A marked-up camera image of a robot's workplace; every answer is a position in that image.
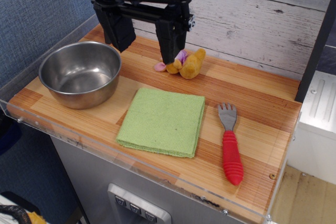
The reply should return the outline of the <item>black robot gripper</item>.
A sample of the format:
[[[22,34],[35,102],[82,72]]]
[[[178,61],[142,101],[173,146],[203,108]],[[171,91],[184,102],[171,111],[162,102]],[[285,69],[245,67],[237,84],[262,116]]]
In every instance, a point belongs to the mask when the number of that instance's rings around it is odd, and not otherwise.
[[[189,10],[191,1],[95,0],[93,9],[106,35],[106,43],[112,44],[120,52],[125,51],[136,39],[131,18],[155,22],[163,62],[171,64],[185,48],[186,31],[191,31],[195,25],[194,15]]]

